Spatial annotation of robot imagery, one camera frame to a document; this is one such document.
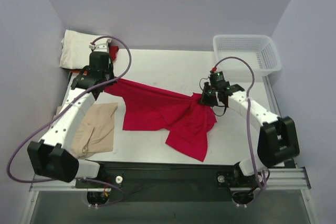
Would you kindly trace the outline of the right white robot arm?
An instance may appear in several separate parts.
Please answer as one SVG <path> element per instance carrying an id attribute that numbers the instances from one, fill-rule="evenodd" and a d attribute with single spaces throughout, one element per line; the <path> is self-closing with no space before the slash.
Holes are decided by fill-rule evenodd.
<path id="1" fill-rule="evenodd" d="M 250 156 L 238 162 L 237 170 L 232 174 L 236 185 L 245 186 L 252 175 L 299 155 L 297 131 L 292 118 L 282 118 L 270 112 L 238 84 L 205 82 L 201 104 L 213 108 L 219 103 L 224 109 L 237 112 L 246 121 Z"/>

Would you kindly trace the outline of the folded white t shirt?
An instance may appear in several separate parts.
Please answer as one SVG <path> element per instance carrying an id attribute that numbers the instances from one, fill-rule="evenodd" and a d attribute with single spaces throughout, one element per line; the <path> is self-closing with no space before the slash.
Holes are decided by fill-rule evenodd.
<path id="1" fill-rule="evenodd" d="M 64 69 L 82 69 L 89 64 L 90 43 L 100 35 L 79 33 L 66 29 L 61 40 L 62 50 L 59 67 Z"/>

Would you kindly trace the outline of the aluminium rail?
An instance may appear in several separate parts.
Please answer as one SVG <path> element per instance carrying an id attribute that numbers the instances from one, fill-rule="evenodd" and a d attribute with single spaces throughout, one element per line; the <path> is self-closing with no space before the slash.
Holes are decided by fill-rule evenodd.
<path id="1" fill-rule="evenodd" d="M 304 167 L 302 168 L 270 168 L 270 177 L 267 181 L 267 189 L 269 190 L 309 190 L 311 184 L 308 173 Z M 84 182 L 80 186 L 81 181 L 73 180 L 69 183 L 58 180 L 49 182 L 33 183 L 30 186 L 31 191 L 102 191 L 103 185 Z"/>
<path id="2" fill-rule="evenodd" d="M 262 123 L 257 153 L 266 159 L 267 165 L 279 161 L 285 163 L 292 158 L 295 148 L 288 143 L 286 119 L 279 113 L 273 89 L 267 77 L 263 78 L 270 109 L 265 112 L 270 119 Z"/>

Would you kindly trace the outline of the aluminium right side rail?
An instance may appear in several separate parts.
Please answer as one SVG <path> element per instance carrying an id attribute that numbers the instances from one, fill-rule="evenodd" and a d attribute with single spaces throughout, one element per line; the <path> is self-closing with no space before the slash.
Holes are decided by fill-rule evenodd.
<path id="1" fill-rule="evenodd" d="M 292 158 L 295 148 L 288 143 L 286 119 L 279 113 L 273 89 L 267 77 L 263 78 L 270 109 L 265 112 L 270 119 L 262 123 L 257 153 L 266 159 L 267 165 L 279 161 L 285 163 Z"/>

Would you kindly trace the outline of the magenta red t shirt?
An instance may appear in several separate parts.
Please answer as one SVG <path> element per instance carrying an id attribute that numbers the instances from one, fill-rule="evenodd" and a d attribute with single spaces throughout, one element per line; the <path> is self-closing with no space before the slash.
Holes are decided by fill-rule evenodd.
<path id="1" fill-rule="evenodd" d="M 125 102 L 123 129 L 126 131 L 169 131 L 166 144 L 198 161 L 204 161 L 207 134 L 217 120 L 213 110 L 199 104 L 201 95 L 191 96 L 119 79 L 105 92 Z"/>

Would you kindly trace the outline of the folded beige t shirt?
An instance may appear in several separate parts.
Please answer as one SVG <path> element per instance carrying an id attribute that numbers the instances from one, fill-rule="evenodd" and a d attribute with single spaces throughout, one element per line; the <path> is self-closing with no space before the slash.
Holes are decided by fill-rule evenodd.
<path id="1" fill-rule="evenodd" d="M 88 111 L 79 109 L 83 116 L 69 141 L 68 152 L 77 159 L 88 159 L 94 154 L 113 151 L 114 115 L 117 103 L 93 104 Z"/>

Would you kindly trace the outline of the aluminium front rail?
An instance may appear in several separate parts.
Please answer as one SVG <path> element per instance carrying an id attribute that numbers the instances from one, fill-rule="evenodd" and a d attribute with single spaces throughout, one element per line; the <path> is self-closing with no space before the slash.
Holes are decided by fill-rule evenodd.
<path id="1" fill-rule="evenodd" d="M 311 184 L 308 173 L 304 167 L 302 168 L 270 168 L 270 177 L 267 181 L 267 189 L 269 190 L 309 190 Z M 49 182 L 33 183 L 30 186 L 31 191 L 102 191 L 103 185 L 84 182 L 80 186 L 81 181 L 73 180 L 69 183 L 58 180 Z"/>

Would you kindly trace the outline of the folded red orange shirts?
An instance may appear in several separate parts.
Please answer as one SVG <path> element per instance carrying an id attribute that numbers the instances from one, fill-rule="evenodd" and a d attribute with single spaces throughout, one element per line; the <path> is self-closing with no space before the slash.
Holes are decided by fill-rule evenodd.
<path id="1" fill-rule="evenodd" d="M 111 61 L 114 62 L 117 58 L 117 53 L 119 51 L 119 47 L 118 46 L 109 46 L 109 55 L 111 58 Z M 80 69 L 72 69 L 70 70 L 71 73 L 79 73 Z"/>

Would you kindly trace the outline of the white plastic basket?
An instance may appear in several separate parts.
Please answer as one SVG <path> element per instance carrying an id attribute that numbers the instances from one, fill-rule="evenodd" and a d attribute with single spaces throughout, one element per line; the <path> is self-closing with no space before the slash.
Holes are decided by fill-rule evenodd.
<path id="1" fill-rule="evenodd" d="M 237 57 L 247 62 L 256 77 L 266 77 L 282 69 L 278 50 L 266 35 L 216 35 L 213 37 L 214 62 Z"/>

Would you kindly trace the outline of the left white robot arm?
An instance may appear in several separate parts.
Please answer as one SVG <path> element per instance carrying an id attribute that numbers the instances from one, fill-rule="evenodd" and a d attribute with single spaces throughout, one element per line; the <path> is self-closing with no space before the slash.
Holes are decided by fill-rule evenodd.
<path id="1" fill-rule="evenodd" d="M 86 177 L 94 188 L 100 188 L 106 183 L 106 175 L 100 171 L 99 163 L 80 161 L 71 154 L 70 149 L 82 119 L 104 86 L 88 93 L 84 91 L 113 78 L 109 51 L 98 47 L 90 54 L 89 64 L 73 79 L 60 111 L 61 117 L 51 124 L 38 142 L 30 142 L 28 145 L 28 156 L 36 175 L 63 182 Z"/>

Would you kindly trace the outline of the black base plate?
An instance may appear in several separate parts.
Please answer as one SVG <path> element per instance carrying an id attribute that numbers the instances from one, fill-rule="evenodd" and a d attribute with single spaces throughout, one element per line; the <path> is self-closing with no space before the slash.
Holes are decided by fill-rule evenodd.
<path id="1" fill-rule="evenodd" d="M 92 203 L 222 202 L 247 204 L 258 184 L 238 165 L 103 162 L 93 182 L 77 180 L 76 189 L 88 190 Z"/>

